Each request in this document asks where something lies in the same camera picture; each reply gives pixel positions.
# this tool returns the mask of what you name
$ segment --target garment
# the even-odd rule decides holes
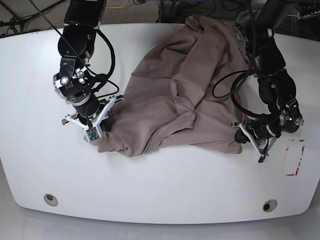
[[[181,30],[147,53],[130,77],[125,101],[110,110],[111,131],[93,142],[98,151],[134,157],[165,146],[196,145],[241,153],[231,123],[242,122],[244,115],[230,98],[221,101],[212,96],[219,79],[248,69],[233,25],[190,16]],[[219,84],[215,94],[228,93],[236,77]],[[235,97],[247,106],[241,90]]]

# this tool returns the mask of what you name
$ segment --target table surface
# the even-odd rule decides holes
[[[116,68],[111,80],[123,92],[131,72],[143,56],[168,35],[176,24],[104,25],[111,41]],[[59,36],[53,30],[0,39],[1,110],[0,157],[13,198],[23,208],[80,218],[132,223],[204,224],[251,221],[303,213],[320,179],[320,117],[318,60],[320,43],[276,35],[289,74],[297,86],[297,99],[305,126],[283,134],[264,164],[253,161],[253,148],[238,155],[195,146],[174,146],[134,158],[98,153],[83,140],[76,125],[61,125],[74,113],[53,89],[59,71]],[[91,69],[106,73],[107,46],[98,37]],[[266,109],[250,78],[244,86],[249,107]],[[101,93],[112,91],[105,86]],[[298,175],[287,176],[290,139],[304,139]],[[56,207],[45,194],[58,199]],[[277,200],[272,212],[263,204]]]

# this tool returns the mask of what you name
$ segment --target brown shirt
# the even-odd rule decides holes
[[[212,96],[215,82],[248,69],[235,41],[233,22],[190,16],[185,26],[145,55],[111,111],[112,128],[93,144],[99,152],[134,157],[172,145],[196,145],[239,154],[232,122],[244,116],[230,98]],[[218,96],[230,91],[237,75],[223,81]],[[247,101],[240,90],[238,102]]]

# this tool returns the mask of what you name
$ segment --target white bracket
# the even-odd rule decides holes
[[[69,121],[70,123],[74,123],[76,125],[78,125],[79,127],[81,127],[84,130],[84,133],[86,135],[86,138],[88,140],[88,142],[92,142],[92,140],[90,139],[89,136],[89,130],[96,130],[96,132],[98,133],[99,138],[102,138],[104,133],[100,127],[100,123],[102,122],[102,120],[108,118],[108,111],[112,108],[112,106],[115,104],[115,102],[120,101],[123,98],[117,99],[117,97],[113,96],[109,99],[109,102],[104,106],[104,108],[102,109],[101,113],[98,115],[98,117],[96,119],[94,119],[91,123],[92,123],[92,128],[89,128],[87,125],[82,124],[80,121],[77,121],[75,119],[72,118],[72,116],[66,116],[66,120]]]
[[[253,145],[253,148],[261,155],[260,159],[262,159],[262,162],[263,162],[263,160],[266,158],[266,156],[269,156],[269,150],[274,145],[274,143],[276,142],[277,139],[275,137],[273,137],[271,139],[270,143],[268,144],[268,148],[266,150],[264,150],[264,149],[261,149],[260,146],[257,144],[254,137],[247,130],[247,126],[245,124],[240,123],[239,127],[242,130],[242,132],[248,137],[248,139],[250,140],[250,142]]]

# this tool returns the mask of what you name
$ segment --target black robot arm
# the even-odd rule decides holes
[[[58,42],[60,71],[53,78],[57,94],[76,109],[76,114],[67,115],[62,124],[73,122],[79,125],[89,142],[101,138],[103,131],[108,130],[109,109],[123,99],[122,96],[112,96],[119,91],[118,86],[109,81],[115,69],[116,56],[112,44],[99,30],[105,5],[106,0],[70,1],[64,19],[66,26]],[[110,49],[111,66],[107,74],[95,74],[89,69],[97,34]],[[117,90],[105,95],[111,96],[109,100],[100,101],[95,93],[107,83],[112,83]]]
[[[246,41],[246,55],[251,62],[252,72],[256,74],[259,84],[259,96],[268,106],[270,114],[256,114],[244,109],[231,95],[234,105],[247,118],[235,135],[239,143],[252,142],[261,153],[259,162],[268,155],[269,139],[275,141],[282,132],[295,133],[304,123],[296,99],[296,85],[285,69],[286,62],[274,39],[274,28],[289,14],[296,1],[268,0],[254,24],[240,27]],[[234,81],[231,91],[242,80],[244,74]]]

